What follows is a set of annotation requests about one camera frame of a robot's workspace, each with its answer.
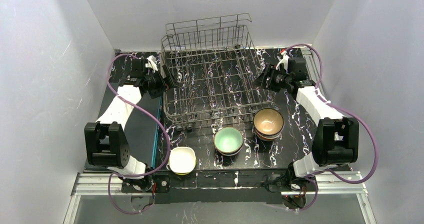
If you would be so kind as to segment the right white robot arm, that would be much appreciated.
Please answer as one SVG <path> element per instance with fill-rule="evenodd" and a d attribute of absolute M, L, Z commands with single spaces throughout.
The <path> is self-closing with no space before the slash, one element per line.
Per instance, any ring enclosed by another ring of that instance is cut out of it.
<path fill-rule="evenodd" d="M 330 107 L 330 102 L 316 87 L 316 82 L 309 79 L 304 58 L 290 57 L 287 68 L 267 64 L 253 85 L 277 93 L 286 90 L 316 125 L 311 150 L 305 157 L 291 164 L 291 175 L 304 178 L 328 168 L 357 161 L 358 120 L 346 117 Z"/>

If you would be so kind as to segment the blue floral bowl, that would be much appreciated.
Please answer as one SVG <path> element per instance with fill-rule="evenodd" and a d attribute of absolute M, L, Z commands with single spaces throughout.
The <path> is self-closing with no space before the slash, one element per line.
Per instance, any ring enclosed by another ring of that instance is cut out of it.
<path fill-rule="evenodd" d="M 221 151 L 221 150 L 219 150 L 219 149 L 216 149 L 216 151 L 217 151 L 219 154 L 223 155 L 223 156 L 232 157 L 232 156 L 237 155 L 237 154 L 241 151 L 241 148 L 239 148 L 239 149 L 237 149 L 237 150 L 235 150 L 235 151 L 233 151 L 233 152 L 222 152 L 222 151 Z"/>

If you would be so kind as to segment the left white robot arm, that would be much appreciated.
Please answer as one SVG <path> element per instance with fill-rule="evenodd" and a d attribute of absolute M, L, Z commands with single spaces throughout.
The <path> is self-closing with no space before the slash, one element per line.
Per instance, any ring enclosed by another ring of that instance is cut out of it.
<path fill-rule="evenodd" d="M 133 157 L 125 135 L 125 126 L 133 110 L 137 109 L 156 122 L 165 133 L 166 129 L 161 122 L 138 106 L 138 102 L 145 93 L 152 99 L 158 98 L 164 92 L 178 87 L 178 83 L 166 65 L 158 67 L 153 55 L 147 58 L 132 55 L 131 58 L 136 63 L 117 88 L 108 86 L 115 97 L 95 122 L 85 125 L 84 138 L 87 162 L 90 165 L 107 168 L 125 179 L 140 180 L 159 171 L 166 162 L 163 161 L 157 168 L 149 170 L 147 164 Z"/>

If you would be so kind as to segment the green celadon bowl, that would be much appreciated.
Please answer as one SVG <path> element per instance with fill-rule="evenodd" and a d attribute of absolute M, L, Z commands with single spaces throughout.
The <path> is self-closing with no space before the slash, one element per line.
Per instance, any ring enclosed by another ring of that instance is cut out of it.
<path fill-rule="evenodd" d="M 243 145 L 244 138 L 242 133 L 234 127 L 224 127 L 220 129 L 213 139 L 215 149 L 222 152 L 234 152 Z"/>

